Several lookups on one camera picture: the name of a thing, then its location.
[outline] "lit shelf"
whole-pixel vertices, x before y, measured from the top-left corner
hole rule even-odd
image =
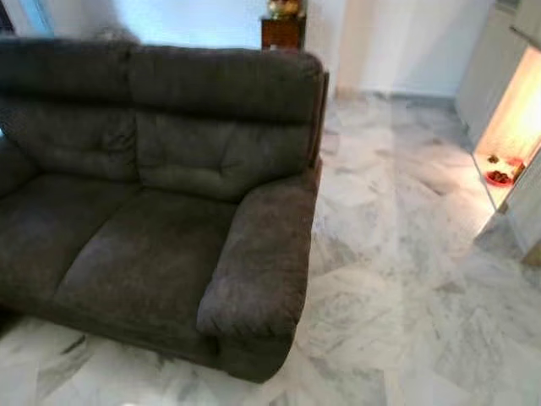
[[[505,201],[505,198],[507,197],[509,192],[511,192],[513,185],[510,184],[507,187],[494,186],[487,181],[487,179],[485,178],[485,174],[487,172],[500,171],[503,173],[507,173],[512,177],[511,173],[514,169],[516,169],[516,167],[507,164],[504,159],[500,159],[498,163],[490,163],[489,156],[482,154],[473,154],[473,160],[475,161],[477,169],[479,170],[479,175],[481,176],[481,179],[483,180],[484,185],[489,192],[492,204],[494,205],[494,208],[498,210],[501,204]]]

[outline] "tufted backrest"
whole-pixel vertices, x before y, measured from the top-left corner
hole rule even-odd
[[[240,201],[317,157],[308,54],[17,40],[0,61],[0,126],[47,171]]]
[[[129,48],[0,41],[0,127],[48,172],[135,181]]]
[[[138,47],[129,81],[147,107],[137,113],[147,186],[235,201],[310,164],[323,69],[309,55]]]

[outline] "red dish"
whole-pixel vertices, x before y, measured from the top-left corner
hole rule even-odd
[[[497,180],[494,180],[491,178],[491,176],[494,175],[494,172],[487,172],[485,175],[484,175],[484,178],[486,179],[486,181],[489,183],[489,184],[492,184],[493,186],[497,186],[499,188],[508,188],[510,186],[513,185],[513,179],[512,178],[508,178],[508,180],[506,180],[505,182],[498,182]]]

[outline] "upholstery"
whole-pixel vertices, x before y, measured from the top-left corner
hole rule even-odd
[[[128,109],[0,97],[0,126],[48,172],[136,180]]]
[[[81,248],[138,188],[43,174],[0,199],[0,294],[51,298]]]
[[[144,185],[240,201],[258,184],[308,165],[307,125],[276,125],[138,113]]]
[[[146,189],[83,248],[56,301],[149,340],[175,337],[186,354],[208,352],[213,340],[195,329],[197,309],[235,209]]]
[[[136,47],[135,102],[203,118],[312,123],[323,69],[308,54]]]
[[[37,166],[13,142],[0,134],[0,198],[38,174]]]
[[[315,197],[315,178],[306,173],[244,198],[199,306],[200,332],[245,338],[295,330],[306,293]]]
[[[271,378],[327,80],[304,53],[0,39],[0,305]]]
[[[127,45],[2,39],[0,92],[69,100],[128,102]]]
[[[264,382],[284,364],[292,346],[295,330],[285,336],[221,337],[219,366],[229,375]]]

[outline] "wooden cabinet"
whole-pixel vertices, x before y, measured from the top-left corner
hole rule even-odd
[[[306,17],[261,17],[261,48],[303,49]]]
[[[524,262],[541,266],[541,151],[521,175],[507,198],[511,227],[522,252]]]
[[[541,48],[541,0],[521,0],[513,27]]]
[[[456,110],[474,145],[487,129],[527,48],[527,42],[509,29],[514,18],[509,10],[497,6],[490,10],[456,95]]]

